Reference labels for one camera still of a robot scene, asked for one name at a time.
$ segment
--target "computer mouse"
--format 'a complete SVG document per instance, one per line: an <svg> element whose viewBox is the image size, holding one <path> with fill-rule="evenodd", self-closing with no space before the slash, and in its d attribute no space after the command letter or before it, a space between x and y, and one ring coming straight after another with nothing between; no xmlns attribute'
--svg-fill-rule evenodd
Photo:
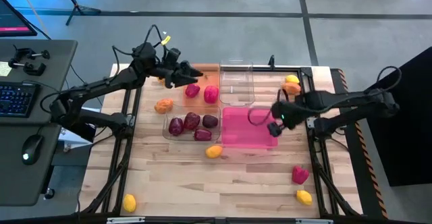
<svg viewBox="0 0 432 224"><path fill-rule="evenodd" d="M22 145L21 158L25 165L32 165L38 161L41 154L41 146L43 143L43 136L35 134L29 136Z"/></svg>

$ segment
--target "dark red fruit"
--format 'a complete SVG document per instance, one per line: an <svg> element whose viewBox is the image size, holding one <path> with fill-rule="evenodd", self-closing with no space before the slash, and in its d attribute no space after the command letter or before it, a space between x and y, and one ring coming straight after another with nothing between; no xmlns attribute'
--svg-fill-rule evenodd
<svg viewBox="0 0 432 224"><path fill-rule="evenodd" d="M180 118L173 118L171 122L169 122L168 131L173 136L179 136L183 133L183 120Z"/></svg>
<svg viewBox="0 0 432 224"><path fill-rule="evenodd" d="M202 118L202 124L206 128L213 128L216 127L218 124L218 119L215 116L212 115L204 115Z"/></svg>
<svg viewBox="0 0 432 224"><path fill-rule="evenodd" d="M201 117L196 113L189 112L184 118L183 127L187 130L193 130L200 124Z"/></svg>
<svg viewBox="0 0 432 224"><path fill-rule="evenodd" d="M200 92L200 86L198 86L197 84L189 84L188 87L186 87L186 96L188 96L189 98L193 98L195 97L198 92Z"/></svg>
<svg viewBox="0 0 432 224"><path fill-rule="evenodd" d="M194 139L198 141L211 140L211 132L205 129L195 130Z"/></svg>

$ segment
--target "plastic container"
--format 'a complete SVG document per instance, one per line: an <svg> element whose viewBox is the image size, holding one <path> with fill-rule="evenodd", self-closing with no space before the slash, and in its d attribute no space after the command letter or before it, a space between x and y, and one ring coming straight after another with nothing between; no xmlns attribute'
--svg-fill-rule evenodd
<svg viewBox="0 0 432 224"><path fill-rule="evenodd" d="M200 92L194 98L186 96L186 88L183 86L183 103L188 107L208 107L211 105L219 106L219 101L208 104L204 101L204 91L207 86L216 86L219 88L219 65L218 64L192 64L195 69L199 69L204 75L198 77L197 85L200 86Z"/></svg>
<svg viewBox="0 0 432 224"><path fill-rule="evenodd" d="M227 106L247 106L255 101L253 64L242 59L220 63L219 99Z"/></svg>
<svg viewBox="0 0 432 224"><path fill-rule="evenodd" d="M211 132L211 140L208 142L216 141L221 135L221 109L218 106L208 106L208 107L187 107L187 106L178 106L174 105L173 109L170 112L165 114L165 119L163 121L163 129L162 135L168 140L177 140L177 141L195 141L194 139L194 130L184 129L183 133L179 136L173 136L169 133L169 123L175 117L179 117L183 120L189 112L193 112L197 115L201 116L200 123L197 128L206 129ZM212 115L216 117L219 121L216 127L208 129L204 127L202 124L204 115Z"/></svg>
<svg viewBox="0 0 432 224"><path fill-rule="evenodd" d="M269 117L259 126L248 121L247 107L226 107L222 111L222 145L236 148L264 148L277 146L277 138L270 135L267 124L274 121ZM264 120L270 109L253 109L250 120L258 123Z"/></svg>

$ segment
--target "black panel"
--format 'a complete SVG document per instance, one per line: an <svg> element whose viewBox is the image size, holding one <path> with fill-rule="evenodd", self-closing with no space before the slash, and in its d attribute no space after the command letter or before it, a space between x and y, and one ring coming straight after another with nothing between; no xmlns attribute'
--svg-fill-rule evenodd
<svg viewBox="0 0 432 224"><path fill-rule="evenodd" d="M368 118L390 186L432 183L432 47L405 63L402 80L390 92L400 111L389 119ZM392 72L371 88L387 88Z"/></svg>

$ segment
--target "pink plastic bin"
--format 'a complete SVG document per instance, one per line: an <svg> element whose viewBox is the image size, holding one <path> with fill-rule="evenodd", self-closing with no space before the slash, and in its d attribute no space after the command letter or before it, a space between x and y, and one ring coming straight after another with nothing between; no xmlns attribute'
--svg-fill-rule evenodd
<svg viewBox="0 0 432 224"><path fill-rule="evenodd" d="M277 138L270 135L267 124L274 121L270 115L265 123L254 126L248 121L249 108L226 107L222 111L222 145L236 148L264 148L277 146ZM250 120L264 120L269 109L253 109Z"/></svg>

